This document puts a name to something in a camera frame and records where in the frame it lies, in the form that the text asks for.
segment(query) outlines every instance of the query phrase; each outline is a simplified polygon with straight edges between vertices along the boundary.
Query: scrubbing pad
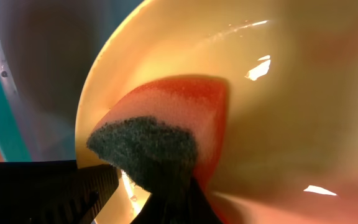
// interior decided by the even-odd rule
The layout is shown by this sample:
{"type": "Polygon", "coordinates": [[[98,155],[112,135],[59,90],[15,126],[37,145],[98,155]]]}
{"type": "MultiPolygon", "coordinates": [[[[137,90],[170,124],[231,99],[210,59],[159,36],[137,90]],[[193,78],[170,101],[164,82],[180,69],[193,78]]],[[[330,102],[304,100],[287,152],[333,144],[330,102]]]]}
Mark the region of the scrubbing pad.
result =
{"type": "Polygon", "coordinates": [[[226,84],[205,77],[146,83],[96,125],[88,147],[152,194],[178,202],[193,173],[205,189],[220,157],[226,84]]]}

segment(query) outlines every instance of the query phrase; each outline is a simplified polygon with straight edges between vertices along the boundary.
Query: yellow bowl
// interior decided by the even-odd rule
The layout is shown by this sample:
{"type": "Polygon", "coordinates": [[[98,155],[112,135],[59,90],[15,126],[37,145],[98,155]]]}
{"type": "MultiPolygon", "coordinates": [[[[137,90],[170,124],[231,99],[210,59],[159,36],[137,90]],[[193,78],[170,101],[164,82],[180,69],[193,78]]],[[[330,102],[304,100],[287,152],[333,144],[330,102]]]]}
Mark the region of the yellow bowl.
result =
{"type": "MultiPolygon", "coordinates": [[[[358,223],[358,1],[143,2],[89,72],[78,167],[101,163],[86,138],[121,97],[181,74],[230,84],[207,194],[230,223],[358,223]]],[[[129,223],[147,199],[120,181],[98,223],[129,223]]]]}

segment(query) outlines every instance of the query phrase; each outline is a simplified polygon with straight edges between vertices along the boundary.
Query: dark scrubber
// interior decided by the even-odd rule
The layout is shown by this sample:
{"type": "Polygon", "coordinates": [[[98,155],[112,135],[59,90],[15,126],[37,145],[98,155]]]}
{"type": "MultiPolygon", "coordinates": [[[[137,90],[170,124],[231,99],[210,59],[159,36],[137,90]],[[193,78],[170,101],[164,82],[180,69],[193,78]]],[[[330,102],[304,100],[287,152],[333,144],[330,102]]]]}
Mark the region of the dark scrubber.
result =
{"type": "Polygon", "coordinates": [[[168,204],[181,207],[185,202],[198,155],[191,131],[141,116],[106,123],[87,145],[168,204]]]}

